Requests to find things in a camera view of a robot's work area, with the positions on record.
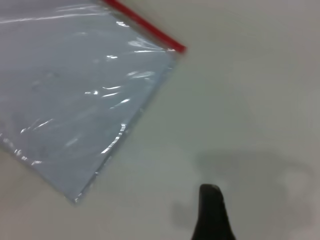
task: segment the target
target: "clear plastic bag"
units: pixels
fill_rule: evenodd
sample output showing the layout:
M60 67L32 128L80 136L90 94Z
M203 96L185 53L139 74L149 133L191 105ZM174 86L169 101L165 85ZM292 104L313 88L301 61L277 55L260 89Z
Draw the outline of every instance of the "clear plastic bag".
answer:
M176 51L100 3L29 1L3 3L0 142L77 202Z

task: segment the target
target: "red zipper seal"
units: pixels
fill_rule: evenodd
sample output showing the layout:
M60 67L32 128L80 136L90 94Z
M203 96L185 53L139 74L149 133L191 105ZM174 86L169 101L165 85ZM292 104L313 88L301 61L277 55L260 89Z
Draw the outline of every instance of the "red zipper seal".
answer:
M140 15L132 11L130 8L128 8L127 6L119 2L119 0L103 0L103 1L106 2L108 5L110 5L111 7L118 10L119 12L127 15L137 24L141 25L143 28L149 31L152 35L160 39L168 47L176 50L178 53L183 54L187 50L186 46L182 45L181 43L174 40L172 37L165 34L163 31L159 30L150 22L148 22L147 20L142 18Z

